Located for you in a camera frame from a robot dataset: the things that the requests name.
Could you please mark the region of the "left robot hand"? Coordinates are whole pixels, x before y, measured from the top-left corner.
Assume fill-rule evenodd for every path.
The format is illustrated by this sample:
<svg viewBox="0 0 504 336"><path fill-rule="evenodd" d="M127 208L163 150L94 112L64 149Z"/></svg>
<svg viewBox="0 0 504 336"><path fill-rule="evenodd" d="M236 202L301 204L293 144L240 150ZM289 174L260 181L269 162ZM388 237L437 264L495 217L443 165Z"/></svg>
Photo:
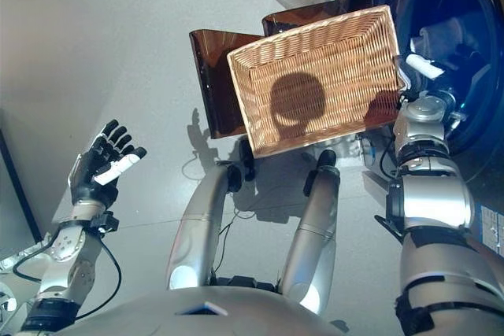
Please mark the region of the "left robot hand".
<svg viewBox="0 0 504 336"><path fill-rule="evenodd" d="M97 201L109 208L118 196L119 177L145 156L146 149L132 145L125 126L109 121L72 166L68 177L72 203Z"/></svg>

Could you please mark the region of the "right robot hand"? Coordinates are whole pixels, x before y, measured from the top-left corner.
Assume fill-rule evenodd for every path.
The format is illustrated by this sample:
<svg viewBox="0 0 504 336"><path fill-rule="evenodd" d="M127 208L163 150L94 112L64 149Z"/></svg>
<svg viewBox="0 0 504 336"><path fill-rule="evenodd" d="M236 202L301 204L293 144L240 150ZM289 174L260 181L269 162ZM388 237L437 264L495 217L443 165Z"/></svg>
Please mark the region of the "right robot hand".
<svg viewBox="0 0 504 336"><path fill-rule="evenodd" d="M396 59L398 81L401 85L399 101L412 102L428 90L428 84L446 73L446 69L420 54L398 56Z"/></svg>

